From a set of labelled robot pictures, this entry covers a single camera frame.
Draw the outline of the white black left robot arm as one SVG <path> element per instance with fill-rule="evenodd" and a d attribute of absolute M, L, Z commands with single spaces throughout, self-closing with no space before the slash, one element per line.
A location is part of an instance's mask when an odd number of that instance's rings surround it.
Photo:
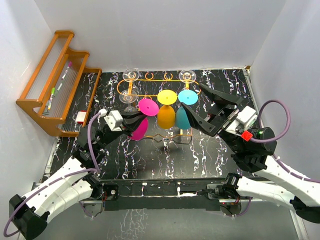
<path fill-rule="evenodd" d="M 146 117 L 141 111 L 99 110 L 80 129 L 75 151 L 66 163 L 33 190 L 9 200 L 3 236 L 20 233 L 26 240 L 33 240 L 69 207 L 87 198 L 99 199 L 104 189 L 98 179 L 103 148 L 121 135 L 131 137 Z"/>

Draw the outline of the clear wine glass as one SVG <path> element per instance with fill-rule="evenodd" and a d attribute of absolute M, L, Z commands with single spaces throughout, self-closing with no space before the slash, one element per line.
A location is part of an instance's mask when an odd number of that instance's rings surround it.
<path fill-rule="evenodd" d="M 125 82 L 134 85 L 140 78 L 140 71 L 136 68 L 128 68 L 122 73 L 122 78 Z"/>
<path fill-rule="evenodd" d="M 178 78 L 184 83 L 184 88 L 189 90 L 190 84 L 196 81 L 197 76 L 193 70 L 181 70 L 178 74 Z"/>
<path fill-rule="evenodd" d="M 125 112 L 137 112 L 138 109 L 135 107 L 135 102 L 138 99 L 138 94 L 134 90 L 123 90 L 119 95 L 119 100 L 127 104 L 127 106 L 124 108 Z"/>

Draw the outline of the orange plastic goblet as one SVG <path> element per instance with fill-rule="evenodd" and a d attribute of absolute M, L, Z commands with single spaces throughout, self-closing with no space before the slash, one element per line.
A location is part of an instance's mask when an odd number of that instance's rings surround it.
<path fill-rule="evenodd" d="M 176 112 L 172 104 L 177 101 L 177 94 L 173 90 L 165 89 L 158 93 L 157 100 L 162 104 L 157 114 L 157 124 L 162 129 L 170 129 L 175 124 Z"/>

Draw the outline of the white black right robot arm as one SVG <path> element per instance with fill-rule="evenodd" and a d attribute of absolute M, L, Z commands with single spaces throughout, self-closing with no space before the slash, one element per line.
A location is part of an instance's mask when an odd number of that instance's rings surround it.
<path fill-rule="evenodd" d="M 285 165 L 275 156 L 278 136 L 269 127 L 255 127 L 261 114 L 245 105 L 240 96 L 221 92 L 200 83 L 201 91 L 213 102 L 205 118 L 186 103 L 190 126 L 207 136 L 219 136 L 232 150 L 232 159 L 243 171 L 267 179 L 255 181 L 237 173 L 229 173 L 223 184 L 208 184 L 208 198 L 257 198 L 294 211 L 300 218 L 320 221 L 320 183 Z"/>

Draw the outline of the pink plastic goblet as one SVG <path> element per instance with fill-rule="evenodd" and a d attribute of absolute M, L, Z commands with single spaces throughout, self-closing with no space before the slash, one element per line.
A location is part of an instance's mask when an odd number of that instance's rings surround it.
<path fill-rule="evenodd" d="M 157 103 L 149 98 L 144 98 L 138 103 L 139 110 L 146 115 L 145 119 L 142 121 L 138 129 L 133 133 L 133 136 L 130 137 L 131 140 L 139 141 L 144 136 L 149 127 L 148 117 L 154 117 L 159 112 L 159 106 Z"/>

